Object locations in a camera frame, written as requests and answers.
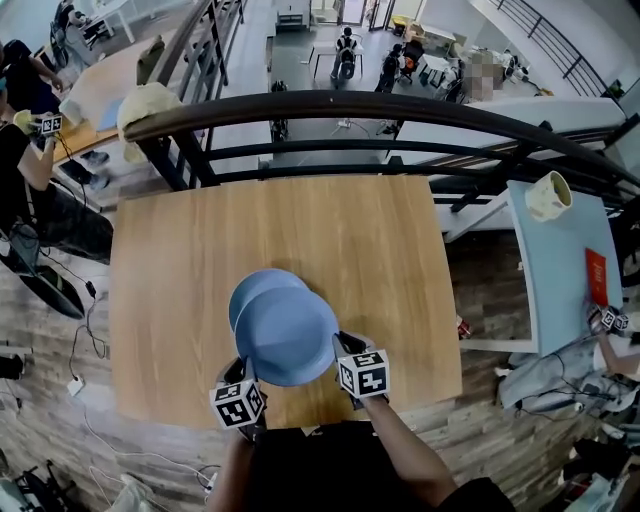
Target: handrail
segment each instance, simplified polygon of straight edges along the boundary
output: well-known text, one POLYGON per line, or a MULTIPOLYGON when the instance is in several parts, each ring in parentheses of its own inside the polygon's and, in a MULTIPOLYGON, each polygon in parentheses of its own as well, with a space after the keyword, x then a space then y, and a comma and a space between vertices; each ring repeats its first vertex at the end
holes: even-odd
POLYGON ((200 0, 198 4, 191 9, 189 15, 182 21, 175 36, 160 56, 151 73, 149 82, 160 82, 164 86, 169 84, 173 70, 182 58, 184 48, 189 43, 191 34, 193 34, 198 23, 200 23, 200 20, 206 14, 210 4, 211 0, 200 0))
POLYGON ((400 94, 316 90, 226 98, 149 116, 127 127, 125 138, 130 142, 141 142, 270 119, 340 117, 397 119, 492 133, 555 150, 640 186, 640 179, 610 160, 553 132, 464 105, 400 94))
POLYGON ((593 77, 595 77, 597 79, 597 81, 599 82, 599 85, 602 87, 602 90, 598 91, 598 96, 602 96, 605 95, 607 97, 610 97, 611 99, 613 99, 616 103, 617 100, 615 98, 613 98, 610 94, 609 94, 609 87, 607 86, 607 84, 604 82, 604 80, 600 77, 600 75, 597 73, 597 71, 593 68, 593 66, 589 63, 589 61, 587 59, 585 59, 584 55, 582 55, 582 53, 575 47, 575 45, 569 41, 569 39, 566 38, 566 36, 564 36, 564 34, 558 30, 556 28, 556 26, 551 23, 547 18, 545 18, 542 14, 540 14, 534 7, 532 7, 526 0, 489 0, 492 4, 497 6, 497 9, 500 11, 502 10, 504 12, 504 14, 506 16, 508 16, 509 18, 511 18, 511 20, 514 21, 514 23, 516 23, 516 25, 518 25, 519 27, 525 29, 528 33, 527 37, 529 39, 533 39, 533 41, 535 41, 538 46, 540 46, 540 48, 542 48, 542 50, 549 56, 551 57, 551 59, 553 60, 553 62, 556 64, 556 66, 558 66, 558 68, 563 72, 563 78, 565 80, 567 80, 571 86, 576 90, 576 92, 580 95, 580 96, 590 96, 589 92, 587 90, 585 90, 584 88, 582 89, 582 92, 578 89, 578 86, 576 84, 574 84, 571 80, 569 80, 569 76, 572 75, 573 78, 575 78, 576 80, 582 80, 583 83, 585 83, 586 87, 589 88, 589 90, 593 93, 593 87, 591 85, 589 85, 588 83, 586 83, 587 79, 590 80, 592 83, 594 82, 593 77), (509 14, 509 12, 507 10, 505 10, 505 6, 509 6, 509 5, 518 5, 518 3, 520 4, 524 4, 528 9, 530 9, 531 11, 533 11, 534 13, 537 14, 538 16, 538 20, 535 22, 534 27, 531 31, 529 31, 530 27, 525 27, 523 25, 521 25, 517 20, 517 16, 514 17, 512 15, 509 14), (560 38, 558 38, 555 34, 553 33, 549 33, 549 35, 545 35, 545 37, 549 37, 550 39, 556 39, 562 46, 564 46, 566 48, 566 46, 568 45, 569 48, 571 48, 571 50, 573 50, 575 52, 575 54, 577 55, 577 57, 573 57, 571 59, 572 64, 571 65, 565 65, 564 63, 562 63, 562 66, 560 65, 560 63, 558 62, 559 57, 558 54, 555 53, 554 51, 552 51, 552 53, 555 55, 556 58, 554 58, 554 56, 552 56, 549 53, 549 48, 545 48, 545 46, 541 43, 541 41, 536 40, 533 36, 536 34, 542 34, 541 30, 544 27, 544 25, 548 25, 551 29, 553 29, 553 31, 555 32, 555 34, 558 34, 560 36, 560 38, 562 38, 560 40, 560 38), (584 63, 584 66, 586 68, 588 68, 588 70, 592 73, 593 77, 589 77, 585 79, 584 77, 580 76, 577 73, 577 69, 579 68, 580 63, 584 63))

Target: red box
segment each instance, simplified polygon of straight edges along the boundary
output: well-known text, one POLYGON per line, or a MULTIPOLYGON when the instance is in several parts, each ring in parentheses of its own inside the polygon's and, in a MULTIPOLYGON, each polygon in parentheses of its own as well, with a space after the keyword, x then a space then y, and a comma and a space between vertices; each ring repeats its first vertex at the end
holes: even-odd
POLYGON ((591 249, 586 249, 586 256, 591 297, 598 306, 607 307, 607 259, 591 249))

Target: plate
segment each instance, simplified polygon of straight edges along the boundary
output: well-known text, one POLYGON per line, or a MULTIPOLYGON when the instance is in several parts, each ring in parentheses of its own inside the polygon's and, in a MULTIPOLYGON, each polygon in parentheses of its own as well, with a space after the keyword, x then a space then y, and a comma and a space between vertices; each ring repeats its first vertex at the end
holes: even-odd
POLYGON ((229 324, 235 332, 236 322, 242 309, 256 296, 273 288, 304 288, 307 285, 297 275, 278 268, 258 270, 245 277, 236 286, 229 300, 229 324))
POLYGON ((241 357, 251 357, 261 380, 300 386, 331 366, 337 332, 338 320, 320 296, 306 288, 275 288, 240 313, 236 347, 241 357))

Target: wire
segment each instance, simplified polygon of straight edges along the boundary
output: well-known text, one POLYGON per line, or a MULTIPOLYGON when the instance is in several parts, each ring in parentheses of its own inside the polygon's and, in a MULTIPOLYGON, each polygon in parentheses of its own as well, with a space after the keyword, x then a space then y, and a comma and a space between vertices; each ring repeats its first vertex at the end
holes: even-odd
POLYGON ((51 254, 51 251, 49 251, 49 254, 45 254, 44 251, 42 249, 40 249, 40 254, 42 254, 45 258, 50 259, 51 261, 53 261, 55 264, 61 266, 63 269, 65 269, 67 272, 69 272, 69 274, 71 274, 73 277, 75 277, 79 281, 82 281, 84 284, 87 284, 86 280, 82 279, 80 276, 78 276, 78 275, 74 274, 73 272, 71 272, 71 270, 69 270, 67 267, 65 267, 58 260, 56 260, 56 259, 52 258, 51 256, 49 256, 49 254, 51 254))
POLYGON ((96 304, 98 304, 98 301, 94 297, 93 298, 93 304, 91 304, 91 307, 89 308, 89 311, 87 312, 87 322, 85 324, 82 324, 82 325, 78 326, 78 328, 76 329, 76 333, 73 336, 73 345, 71 347, 71 355, 69 356, 69 371, 71 372, 71 376, 73 377, 73 380, 78 380, 78 376, 73 371, 73 356, 74 356, 74 354, 76 352, 76 344, 78 343, 78 334, 80 333, 80 330, 82 330, 82 329, 86 329, 87 330, 87 333, 91 337, 91 342, 93 344, 93 350, 95 351, 96 355, 98 356, 98 359, 104 359, 104 358, 107 357, 107 342, 104 341, 103 339, 98 338, 97 336, 95 336, 93 334, 93 331, 91 330, 91 324, 90 324, 91 313, 93 313, 93 310, 95 309, 96 304), (102 353, 100 353, 98 351, 98 347, 96 346, 96 341, 99 341, 100 343, 102 343, 102 353))
POLYGON ((207 481, 209 480, 209 478, 206 475, 202 474, 197 469, 194 469, 191 466, 188 466, 186 464, 182 464, 181 462, 176 462, 176 461, 173 461, 171 459, 168 459, 167 457, 165 457, 164 455, 160 455, 159 453, 153 453, 153 452, 132 452, 132 453, 127 453, 127 452, 121 452, 119 450, 116 450, 107 441, 105 441, 102 437, 100 437, 93 430, 93 428, 91 428, 91 425, 89 424, 89 420, 87 419, 87 407, 84 404, 82 404, 82 405, 84 406, 84 408, 83 408, 84 422, 85 422, 85 425, 87 426, 87 429, 89 429, 89 432, 91 432, 91 434, 93 434, 93 436, 96 439, 98 439, 99 441, 102 441, 102 443, 105 444, 114 454, 120 455, 122 457, 158 457, 158 458, 160 458, 160 459, 162 459, 162 460, 164 460, 166 462, 174 464, 175 466, 178 466, 178 467, 185 468, 185 469, 188 469, 190 471, 193 471, 196 475, 199 475, 202 478, 206 478, 207 481))
MULTIPOLYGON (((102 493, 102 496, 104 496, 105 501, 109 504, 109 506, 111 506, 111 502, 109 501, 109 498, 107 498, 107 495, 105 494, 104 489, 98 483, 98 480, 96 480, 96 477, 93 475, 93 471, 97 471, 98 473, 100 473, 103 477, 105 477, 108 480, 113 480, 114 482, 118 482, 119 484, 122 484, 122 485, 126 485, 126 484, 122 480, 118 480, 117 478, 113 478, 112 476, 107 475, 100 468, 97 468, 95 466, 89 466, 89 473, 91 474, 91 478, 93 478, 93 481, 98 486, 98 489, 100 489, 100 492, 102 493)), ((153 503, 157 507, 160 507, 161 509, 166 510, 167 512, 171 512, 171 510, 169 510, 167 507, 165 507, 164 505, 161 505, 160 503, 158 503, 157 501, 152 500, 149 497, 145 497, 144 500, 150 501, 151 503, 153 503)))
MULTIPOLYGON (((521 398, 520 400, 518 400, 519 404, 522 404, 522 402, 524 400, 526 400, 527 398, 540 398, 541 396, 545 396, 545 395, 549 395, 552 393, 559 393, 562 395, 570 395, 570 396, 575 396, 575 395, 584 395, 584 396, 590 396, 590 397, 594 397, 594 398, 600 398, 603 400, 614 400, 615 396, 609 394, 609 390, 611 389, 611 387, 616 384, 616 382, 612 382, 611 385, 607 388, 607 392, 606 393, 589 393, 586 391, 582 391, 579 388, 577 388, 575 385, 573 385, 571 382, 569 382, 567 379, 564 378, 564 374, 566 372, 566 366, 564 364, 564 361, 562 360, 562 358, 560 357, 559 354, 557 353, 553 353, 551 354, 552 356, 556 356, 558 358, 558 361, 560 361, 560 364, 562 365, 562 373, 560 375, 560 379, 567 385, 569 386, 573 391, 572 392, 568 392, 568 391, 563 391, 561 388, 554 388, 554 389, 549 389, 547 391, 543 391, 542 393, 538 393, 538 394, 534 394, 534 395, 528 395, 525 396, 523 398, 521 398)), ((621 391, 618 391, 618 399, 620 399, 621 396, 621 391)), ((577 418, 578 416, 580 416, 582 414, 582 411, 578 412, 575 416, 571 417, 571 418, 563 418, 563 419, 554 419, 551 418, 550 416, 547 416, 546 414, 542 414, 542 413, 535 413, 535 412, 531 412, 526 410, 524 407, 520 406, 517 407, 517 413, 519 413, 520 411, 525 412, 527 414, 530 414, 531 416, 542 416, 543 418, 547 418, 550 421, 568 421, 568 420, 573 420, 575 418, 577 418)))
POLYGON ((369 133, 369 130, 367 130, 364 126, 362 126, 360 123, 356 123, 355 121, 351 121, 351 124, 355 124, 358 128, 364 130, 364 132, 367 134, 367 137, 371 138, 371 134, 369 133))
MULTIPOLYGON (((202 471, 204 471, 205 469, 209 469, 209 468, 220 469, 220 466, 218 464, 207 464, 206 466, 203 466, 203 467, 200 468, 200 473, 202 471)), ((207 479, 207 483, 209 483, 209 480, 211 480, 211 478, 213 478, 213 475, 211 475, 211 477, 209 477, 209 479, 207 479)), ((202 480, 200 480, 200 475, 198 473, 196 473, 196 480, 200 484, 200 487, 202 487, 203 489, 208 489, 209 488, 209 486, 207 484, 203 484, 202 483, 202 480)))

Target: hand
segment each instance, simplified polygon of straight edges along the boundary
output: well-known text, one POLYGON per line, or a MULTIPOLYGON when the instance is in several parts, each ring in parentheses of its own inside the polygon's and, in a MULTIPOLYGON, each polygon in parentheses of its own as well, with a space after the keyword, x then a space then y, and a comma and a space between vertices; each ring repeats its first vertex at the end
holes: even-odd
POLYGON ((64 91, 64 83, 62 82, 62 80, 60 80, 59 77, 54 77, 51 79, 51 84, 58 89, 58 91, 62 92, 64 91))

